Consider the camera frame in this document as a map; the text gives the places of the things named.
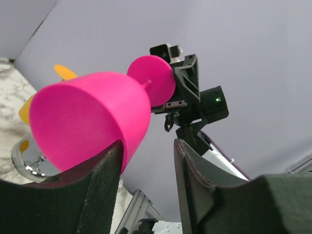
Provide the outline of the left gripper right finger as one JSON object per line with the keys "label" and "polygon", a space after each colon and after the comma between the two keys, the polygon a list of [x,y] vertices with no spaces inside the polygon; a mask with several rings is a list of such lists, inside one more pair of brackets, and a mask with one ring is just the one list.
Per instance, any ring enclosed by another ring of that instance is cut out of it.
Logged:
{"label": "left gripper right finger", "polygon": [[247,181],[174,141],[175,174],[185,234],[309,234],[312,176],[262,175]]}

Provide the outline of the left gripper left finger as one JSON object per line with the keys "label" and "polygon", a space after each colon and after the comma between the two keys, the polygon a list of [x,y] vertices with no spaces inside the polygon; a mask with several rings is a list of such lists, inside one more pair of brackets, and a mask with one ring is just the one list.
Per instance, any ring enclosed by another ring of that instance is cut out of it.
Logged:
{"label": "left gripper left finger", "polygon": [[108,234],[123,161],[117,140],[41,183],[0,183],[3,234]]}

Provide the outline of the pink wine glass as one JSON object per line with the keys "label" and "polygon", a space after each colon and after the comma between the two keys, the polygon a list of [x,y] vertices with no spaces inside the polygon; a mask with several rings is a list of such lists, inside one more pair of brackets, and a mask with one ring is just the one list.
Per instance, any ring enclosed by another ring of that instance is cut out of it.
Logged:
{"label": "pink wine glass", "polygon": [[45,157],[62,172],[117,140],[123,144],[125,169],[147,133],[152,108],[165,104],[175,88],[169,63],[141,56],[126,74],[92,73],[39,90],[30,104],[31,131]]}

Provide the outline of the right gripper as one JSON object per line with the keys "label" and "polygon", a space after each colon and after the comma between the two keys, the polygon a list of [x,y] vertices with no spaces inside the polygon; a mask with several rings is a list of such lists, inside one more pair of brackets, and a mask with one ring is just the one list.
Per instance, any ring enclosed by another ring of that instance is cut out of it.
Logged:
{"label": "right gripper", "polygon": [[174,94],[165,104],[152,108],[156,115],[166,114],[167,132],[174,124],[186,127],[200,119],[203,125],[207,125],[228,117],[229,110],[221,86],[199,90],[197,55],[187,55],[183,61],[170,66],[176,81]]}

